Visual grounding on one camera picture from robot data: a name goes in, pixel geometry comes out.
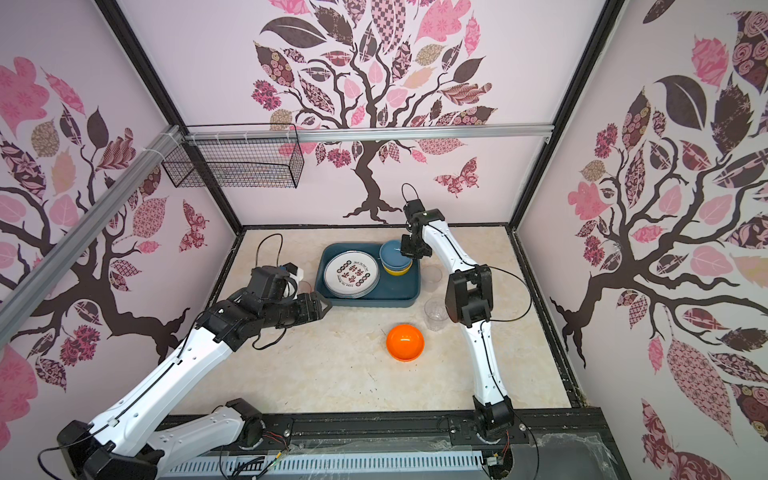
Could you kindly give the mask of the blue bowl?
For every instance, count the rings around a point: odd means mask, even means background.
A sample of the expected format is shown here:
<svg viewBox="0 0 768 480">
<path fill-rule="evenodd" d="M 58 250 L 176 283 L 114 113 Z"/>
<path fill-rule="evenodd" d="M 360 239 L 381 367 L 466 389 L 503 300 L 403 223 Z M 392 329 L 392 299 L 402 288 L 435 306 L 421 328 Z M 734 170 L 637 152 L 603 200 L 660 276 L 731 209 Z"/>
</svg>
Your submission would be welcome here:
<svg viewBox="0 0 768 480">
<path fill-rule="evenodd" d="M 402 267 L 412 262 L 412 259 L 401 253 L 401 241 L 390 240 L 381 245 L 379 250 L 381 264 L 393 267 Z"/>
</svg>

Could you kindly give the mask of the clear cup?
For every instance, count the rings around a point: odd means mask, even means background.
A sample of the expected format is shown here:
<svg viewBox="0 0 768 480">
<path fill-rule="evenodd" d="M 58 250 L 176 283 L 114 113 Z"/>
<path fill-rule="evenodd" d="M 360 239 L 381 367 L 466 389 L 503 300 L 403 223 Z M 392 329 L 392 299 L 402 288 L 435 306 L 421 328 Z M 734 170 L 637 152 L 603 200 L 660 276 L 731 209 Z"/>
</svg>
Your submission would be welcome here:
<svg viewBox="0 0 768 480">
<path fill-rule="evenodd" d="M 424 314 L 427 328 L 431 331 L 444 329 L 450 321 L 444 301 L 440 298 L 428 300 L 424 305 Z"/>
<path fill-rule="evenodd" d="M 421 268 L 421 288 L 423 292 L 435 292 L 443 279 L 442 269 L 427 265 Z"/>
</svg>

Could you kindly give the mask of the orange bowl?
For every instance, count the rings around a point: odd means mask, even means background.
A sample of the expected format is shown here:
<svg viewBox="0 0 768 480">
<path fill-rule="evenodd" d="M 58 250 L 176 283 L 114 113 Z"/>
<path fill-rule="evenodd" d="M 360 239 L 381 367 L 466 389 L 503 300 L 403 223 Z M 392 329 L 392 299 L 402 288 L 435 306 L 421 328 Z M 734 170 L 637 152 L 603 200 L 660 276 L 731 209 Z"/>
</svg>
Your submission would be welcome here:
<svg viewBox="0 0 768 480">
<path fill-rule="evenodd" d="M 398 361 L 411 362 L 418 359 L 423 353 L 424 347 L 424 336 L 413 325 L 396 325 L 387 334 L 387 351 L 391 357 Z"/>
</svg>

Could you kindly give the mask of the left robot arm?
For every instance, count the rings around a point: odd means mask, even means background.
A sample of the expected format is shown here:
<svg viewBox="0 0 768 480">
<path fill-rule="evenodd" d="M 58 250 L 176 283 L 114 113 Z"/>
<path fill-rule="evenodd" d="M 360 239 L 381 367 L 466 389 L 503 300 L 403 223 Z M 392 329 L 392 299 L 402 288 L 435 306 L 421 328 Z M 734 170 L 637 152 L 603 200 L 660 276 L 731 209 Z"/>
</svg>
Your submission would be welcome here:
<svg viewBox="0 0 768 480">
<path fill-rule="evenodd" d="M 316 292 L 277 301 L 239 292 L 216 303 L 201 313 L 187 339 L 115 405 L 60 431 L 57 442 L 70 474 L 76 479 L 157 479 L 220 446 L 257 446 L 265 424 L 242 398 L 169 429 L 160 425 L 195 385 L 262 329 L 311 323 L 331 307 Z"/>
</svg>

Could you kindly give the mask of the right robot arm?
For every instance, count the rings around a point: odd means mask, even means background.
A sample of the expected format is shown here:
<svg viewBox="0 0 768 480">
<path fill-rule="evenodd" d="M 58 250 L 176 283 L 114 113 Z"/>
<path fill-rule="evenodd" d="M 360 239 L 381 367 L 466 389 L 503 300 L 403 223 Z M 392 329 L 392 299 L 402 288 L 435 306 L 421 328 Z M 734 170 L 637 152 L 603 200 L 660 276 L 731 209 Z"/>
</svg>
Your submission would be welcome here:
<svg viewBox="0 0 768 480">
<path fill-rule="evenodd" d="M 435 255 L 448 273 L 445 309 L 462 327 L 471 353 L 476 428 L 481 438 L 498 440 L 514 425 L 515 412 L 493 348 L 491 268 L 474 261 L 459 245 L 440 210 L 427 210 L 421 201 L 412 200 L 403 211 L 407 233 L 401 238 L 401 253 L 413 260 Z"/>
</svg>

